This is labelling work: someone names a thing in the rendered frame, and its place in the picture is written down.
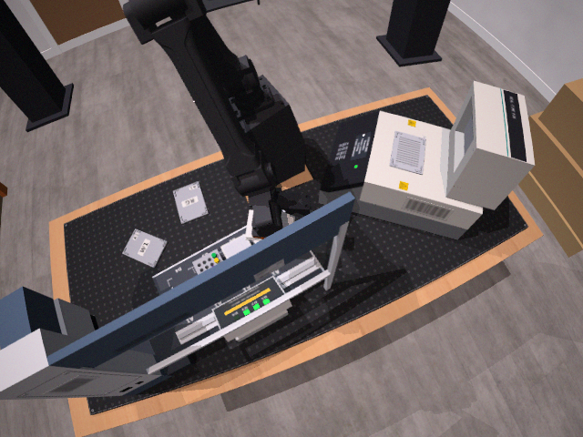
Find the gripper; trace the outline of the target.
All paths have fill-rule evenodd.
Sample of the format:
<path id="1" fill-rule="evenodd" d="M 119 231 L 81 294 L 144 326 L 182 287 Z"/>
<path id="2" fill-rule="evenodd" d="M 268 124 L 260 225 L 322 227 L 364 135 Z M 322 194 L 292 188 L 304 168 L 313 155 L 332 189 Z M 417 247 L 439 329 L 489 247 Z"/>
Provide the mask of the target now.
<path id="1" fill-rule="evenodd" d="M 258 236 L 258 235 L 257 235 L 257 231 L 256 231 L 256 225 L 255 225 L 255 219 L 254 219 L 254 215 L 252 216 L 252 223 L 251 223 L 251 226 L 252 226 L 251 235 L 252 235 L 252 237 L 253 237 L 253 238 L 259 238 L 259 239 L 262 239 L 262 238 L 267 238 L 267 237 L 260 237 L 260 236 Z"/>

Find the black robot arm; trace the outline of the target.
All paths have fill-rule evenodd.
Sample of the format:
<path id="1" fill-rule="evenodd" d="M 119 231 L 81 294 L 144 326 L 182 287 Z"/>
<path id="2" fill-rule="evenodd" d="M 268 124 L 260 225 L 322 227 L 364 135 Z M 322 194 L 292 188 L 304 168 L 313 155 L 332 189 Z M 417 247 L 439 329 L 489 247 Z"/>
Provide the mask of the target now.
<path id="1" fill-rule="evenodd" d="M 176 67 L 220 147 L 233 186 L 248 197 L 257 234 L 269 237 L 283 229 L 282 210 L 300 219 L 310 214 L 311 194 L 276 188 L 275 167 L 243 130 L 242 119 L 275 103 L 247 55 L 238 58 L 226 47 L 202 0 L 128 1 L 126 19 L 140 44 L 154 39 Z M 167 17 L 171 20 L 156 25 Z"/>

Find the white thermal cycler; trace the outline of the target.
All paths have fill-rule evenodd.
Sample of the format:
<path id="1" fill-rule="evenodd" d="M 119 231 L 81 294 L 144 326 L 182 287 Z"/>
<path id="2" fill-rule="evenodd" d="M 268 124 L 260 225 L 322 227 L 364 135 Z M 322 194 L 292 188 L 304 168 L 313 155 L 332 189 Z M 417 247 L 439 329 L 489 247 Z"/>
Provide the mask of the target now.
<path id="1" fill-rule="evenodd" d="M 319 203 L 350 191 L 354 213 L 459 239 L 534 166 L 525 96 L 473 81 L 451 130 L 383 111 L 341 123 Z"/>

